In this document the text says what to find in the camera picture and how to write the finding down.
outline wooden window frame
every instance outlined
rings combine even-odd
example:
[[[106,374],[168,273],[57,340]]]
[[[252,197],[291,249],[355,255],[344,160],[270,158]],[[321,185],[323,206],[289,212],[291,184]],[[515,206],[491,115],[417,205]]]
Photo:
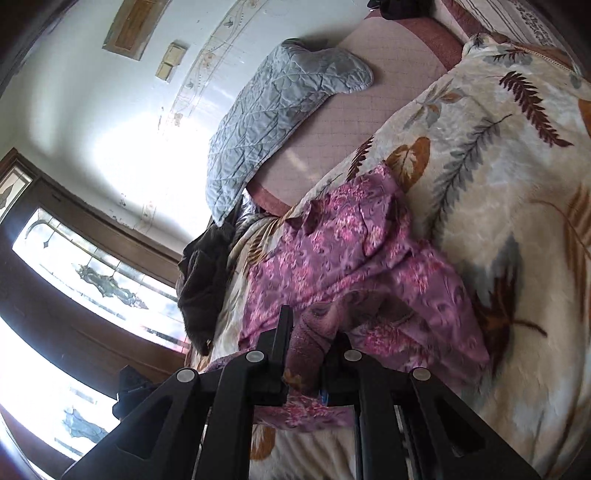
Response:
[[[30,268],[12,251],[12,244],[43,208],[97,247],[170,286],[178,276],[180,256],[85,204],[15,149],[0,161],[0,176],[13,166],[33,180],[0,223],[4,321],[52,364],[111,398],[116,398],[118,374],[126,365],[154,382],[182,368],[185,355],[128,332],[72,300]]]
[[[48,213],[55,215],[76,233],[130,267],[169,287],[175,286],[178,278],[177,265],[181,260],[179,253],[91,207],[45,175],[16,148],[0,160],[0,179],[14,166],[33,179],[31,186],[37,183],[42,185],[38,187],[38,196]]]
[[[158,25],[160,18],[170,2],[171,0],[123,0],[107,33],[103,48],[133,60],[140,60],[152,37],[152,33],[156,29],[156,25]],[[151,7],[149,13],[139,26],[130,48],[118,46],[118,39],[128,25],[127,22],[131,20],[130,15],[133,14],[134,8],[139,4],[153,4],[153,7]]]

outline blanket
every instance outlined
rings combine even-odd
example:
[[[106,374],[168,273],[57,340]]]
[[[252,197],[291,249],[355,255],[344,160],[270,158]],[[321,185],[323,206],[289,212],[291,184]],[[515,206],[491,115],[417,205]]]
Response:
[[[485,333],[491,368],[462,398],[540,475],[559,478],[591,414],[590,151],[591,85],[558,61],[477,35],[458,66],[299,205],[252,226],[236,251],[212,358],[238,350],[248,271],[273,251],[285,220],[384,163],[407,194],[415,235],[461,273]],[[348,434],[323,445],[326,462]]]
[[[209,144],[206,200],[218,226],[246,184],[296,128],[335,93],[365,90],[371,69],[341,48],[285,40],[238,94]]]

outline leaf pattern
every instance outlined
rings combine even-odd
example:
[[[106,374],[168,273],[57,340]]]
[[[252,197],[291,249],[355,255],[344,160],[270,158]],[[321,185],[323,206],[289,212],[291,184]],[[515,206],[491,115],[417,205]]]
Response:
[[[579,302],[579,315],[581,321],[585,318],[591,327],[591,292],[587,295],[587,260],[591,260],[589,247],[591,247],[591,193],[582,184],[570,199],[566,212],[563,212],[554,203],[545,200],[531,200],[531,203],[539,203],[552,207],[560,213],[564,219],[564,254],[566,264],[574,277],[574,290]]]
[[[477,294],[472,305],[478,325],[482,329],[484,343],[491,356],[492,375],[495,376],[499,364],[509,345],[512,325],[523,325],[536,330],[544,337],[548,334],[539,325],[515,318],[517,308],[517,272],[510,273],[506,266],[501,276],[494,279],[493,290],[489,292],[490,306],[484,305]]]
[[[374,141],[373,135],[363,142],[355,151],[355,156],[353,157],[353,160],[351,160],[351,166],[349,167],[349,172],[347,174],[347,181],[353,180],[359,173],[359,167],[365,160],[367,153],[371,148],[372,141]]]
[[[257,424],[252,428],[250,460],[261,461],[269,457],[275,448],[274,428]]]
[[[404,193],[408,192],[423,175],[429,163],[430,150],[431,141],[427,137],[419,137],[410,147],[398,147],[385,160]]]
[[[581,117],[583,118],[587,133],[589,134],[589,137],[591,137],[591,102],[580,98],[579,111],[581,112]]]
[[[14,187],[14,183],[9,185],[4,189],[2,193],[0,193],[0,208],[4,208],[6,206],[6,202],[8,201],[8,197],[12,192],[12,187]]]
[[[267,253],[263,250],[262,243],[265,238],[275,235],[277,230],[285,223],[285,220],[291,216],[291,214],[296,210],[296,205],[291,207],[284,216],[280,218],[275,218],[274,220],[270,221],[264,228],[261,228],[255,238],[251,242],[251,246],[248,249],[248,253],[246,254],[246,260],[244,261],[244,268],[242,269],[242,274],[244,276],[248,276],[250,269],[254,266],[259,264],[260,262],[264,261],[267,257]]]
[[[437,122],[437,120],[439,120],[444,103],[456,103],[466,96],[466,94],[459,88],[450,90],[449,87],[451,84],[452,80],[449,80],[441,90],[437,90],[437,84],[433,85],[425,97],[424,102],[417,101],[421,106],[404,124],[403,129],[408,129],[414,122],[421,118],[425,112],[427,112],[427,128],[430,128],[435,122]]]
[[[581,77],[575,73],[571,73],[569,76],[570,84],[576,89],[579,90],[583,82],[581,81]]]
[[[505,67],[517,65],[529,65],[533,61],[532,55],[520,48],[500,46],[497,55],[485,57],[484,61],[489,64],[499,63]]]
[[[458,150],[450,153],[453,160],[443,166],[444,172],[434,181],[433,212],[427,218],[427,234],[435,241],[441,234],[449,211],[460,197],[459,190],[466,191],[466,184],[471,182],[472,173],[482,165],[482,152],[501,136],[499,125],[509,118],[505,115],[498,122],[483,118],[468,135],[468,141]]]
[[[572,145],[572,143],[560,138],[556,129],[550,125],[545,109],[540,105],[542,99],[537,96],[538,91],[521,73],[509,72],[499,81],[499,84],[513,92],[515,101],[521,107],[521,111],[525,113],[526,118],[536,128],[544,142],[551,147],[553,145],[559,147]]]
[[[472,41],[472,44],[476,47],[476,48],[482,48],[484,46],[484,38],[483,38],[483,34],[482,33],[477,33],[474,36],[474,40]]]

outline purple floral cloth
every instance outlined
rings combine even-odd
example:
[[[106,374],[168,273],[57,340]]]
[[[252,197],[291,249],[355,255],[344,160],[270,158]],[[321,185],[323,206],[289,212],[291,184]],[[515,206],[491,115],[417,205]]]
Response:
[[[462,281],[428,243],[411,238],[410,225],[384,165],[286,222],[277,247],[249,273],[239,348],[253,348],[290,305],[284,379],[292,389],[286,406],[255,409],[255,421],[299,431],[352,425],[349,408],[309,396],[337,331],[387,368],[426,367],[452,388],[479,380],[489,357]]]

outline floral blanket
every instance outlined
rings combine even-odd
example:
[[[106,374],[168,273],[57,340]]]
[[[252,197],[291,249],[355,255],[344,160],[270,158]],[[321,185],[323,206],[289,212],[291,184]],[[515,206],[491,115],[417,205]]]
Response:
[[[543,477],[559,478],[591,414],[591,85],[527,48],[472,38],[458,66],[285,218],[253,225],[235,248],[212,359],[238,350],[248,271],[285,219],[382,162],[406,192],[415,236],[463,277],[484,331],[492,366],[463,399]],[[326,462],[343,451],[335,439],[323,445]]]

